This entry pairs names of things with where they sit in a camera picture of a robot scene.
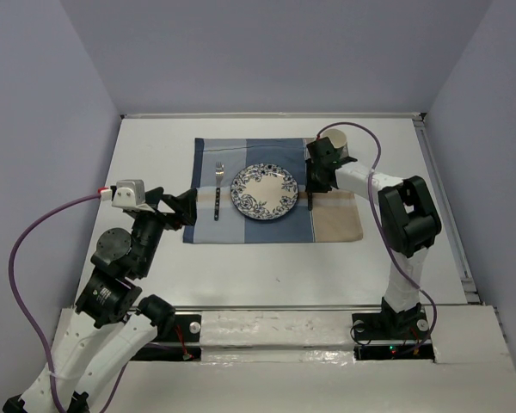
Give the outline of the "silver fork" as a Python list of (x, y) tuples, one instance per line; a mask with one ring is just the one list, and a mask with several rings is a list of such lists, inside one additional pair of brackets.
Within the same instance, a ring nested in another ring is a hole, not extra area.
[(215, 165), (215, 180), (216, 180), (216, 188), (215, 188), (215, 204), (214, 204), (214, 220), (219, 220), (219, 210), (220, 210), (220, 198), (221, 198), (221, 184), (224, 178), (224, 165), (221, 162), (216, 162)]

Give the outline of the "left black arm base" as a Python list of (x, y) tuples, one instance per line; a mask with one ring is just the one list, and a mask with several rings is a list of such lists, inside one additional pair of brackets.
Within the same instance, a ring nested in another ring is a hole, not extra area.
[(138, 353), (145, 361), (197, 361), (201, 356), (202, 316), (181, 313), (174, 324), (158, 334)]

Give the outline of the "dark teal cup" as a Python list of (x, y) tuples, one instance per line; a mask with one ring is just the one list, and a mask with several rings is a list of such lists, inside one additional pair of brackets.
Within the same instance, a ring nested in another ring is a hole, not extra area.
[(347, 135), (342, 130), (331, 127), (322, 133), (322, 138), (329, 142), (325, 144), (325, 148), (331, 160), (340, 160), (349, 156)]

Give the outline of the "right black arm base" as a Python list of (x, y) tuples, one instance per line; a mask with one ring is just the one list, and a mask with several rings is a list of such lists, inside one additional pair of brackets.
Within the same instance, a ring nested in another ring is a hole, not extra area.
[(356, 361), (434, 361), (431, 339), (427, 339), (429, 323), (426, 314), (406, 321), (396, 331), (388, 331), (379, 313), (361, 312), (352, 315), (350, 338)]

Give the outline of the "blue beige plaid cloth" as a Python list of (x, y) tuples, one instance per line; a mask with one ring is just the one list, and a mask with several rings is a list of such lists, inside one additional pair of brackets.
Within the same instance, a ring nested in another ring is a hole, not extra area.
[[(332, 190), (314, 194), (313, 211), (305, 189), (306, 145), (311, 138), (194, 140), (191, 186), (198, 190), (197, 221), (184, 229), (182, 241), (190, 244), (240, 243), (351, 243), (363, 238), (354, 196)], [(214, 220), (215, 165), (224, 165), (219, 220)], [(236, 174), (256, 163), (273, 163), (289, 171), (298, 183), (298, 201), (275, 220), (244, 217), (230, 198)]]

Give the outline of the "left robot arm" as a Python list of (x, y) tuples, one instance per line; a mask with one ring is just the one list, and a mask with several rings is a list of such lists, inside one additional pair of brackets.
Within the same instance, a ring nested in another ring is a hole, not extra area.
[[(5, 402), (4, 412), (89, 412), (109, 382), (119, 383), (140, 349), (171, 334), (175, 308), (155, 294), (143, 297), (134, 282), (148, 275), (165, 231), (196, 223), (197, 194), (192, 188), (173, 196), (161, 187), (145, 190), (140, 180), (122, 180), (51, 210), (18, 237), (9, 255), (9, 284), (40, 339), (46, 364), (26, 391)], [(15, 258), (38, 225), (91, 200), (119, 208), (132, 218), (132, 228), (112, 228), (100, 235), (90, 258), (91, 276), (64, 334), (58, 343), (50, 344), (22, 300), (15, 282)]]

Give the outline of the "blue floral ceramic plate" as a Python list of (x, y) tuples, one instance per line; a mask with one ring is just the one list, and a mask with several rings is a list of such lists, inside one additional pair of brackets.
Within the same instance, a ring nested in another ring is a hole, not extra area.
[(298, 201), (298, 183), (286, 169), (256, 163), (239, 171), (230, 185), (230, 198), (244, 217), (266, 221), (288, 214)]

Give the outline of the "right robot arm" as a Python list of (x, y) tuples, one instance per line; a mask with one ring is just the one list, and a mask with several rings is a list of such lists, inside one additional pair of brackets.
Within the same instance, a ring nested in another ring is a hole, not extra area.
[(372, 341), (405, 340), (415, 332), (427, 337), (429, 324), (422, 310), (421, 273), (428, 250), (441, 232), (441, 220), (424, 179), (399, 178), (377, 172), (345, 156), (328, 138), (307, 144), (306, 191), (338, 189), (369, 201), (391, 265), (387, 289), (376, 313), (353, 314), (353, 338)]

